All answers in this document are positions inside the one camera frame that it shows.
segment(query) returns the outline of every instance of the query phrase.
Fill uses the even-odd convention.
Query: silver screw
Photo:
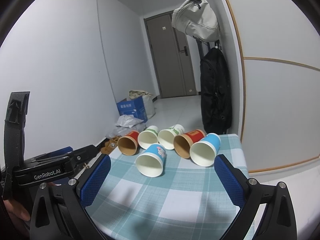
[[[280,182],[279,186],[280,186],[280,188],[286,188],[287,187],[287,185],[284,182]]]
[[[249,179],[249,183],[251,185],[256,185],[257,184],[257,181],[255,179]]]
[[[74,184],[76,184],[77,183],[77,180],[76,179],[70,179],[69,181],[68,181],[68,184],[70,185],[70,186],[72,186],[72,185],[74,185]]]
[[[47,184],[45,182],[43,182],[43,183],[40,184],[39,188],[40,189],[44,189],[46,186],[47,186]]]

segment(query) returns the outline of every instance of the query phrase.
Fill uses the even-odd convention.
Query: blue box
[[[118,111],[120,115],[130,115],[133,114],[134,117],[143,120],[143,122],[148,121],[147,113],[144,108],[142,96],[135,98],[130,101],[121,101],[117,103]]]

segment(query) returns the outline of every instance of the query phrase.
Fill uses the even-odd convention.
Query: black backpack
[[[231,86],[227,62],[212,48],[200,63],[201,115],[207,133],[223,134],[231,126]]]

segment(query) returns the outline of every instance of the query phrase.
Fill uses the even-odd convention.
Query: brown door
[[[146,21],[162,98],[196,95],[185,34],[171,26],[170,14]]]

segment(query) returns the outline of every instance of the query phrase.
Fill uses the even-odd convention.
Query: tablecloth
[[[237,135],[221,135],[224,154],[246,176]],[[215,240],[226,231],[239,208],[234,206],[213,167],[201,167],[166,151],[160,177],[142,175],[134,156],[111,154],[111,171],[93,204],[86,208],[96,225],[115,240]],[[252,239],[254,225],[246,239]]]

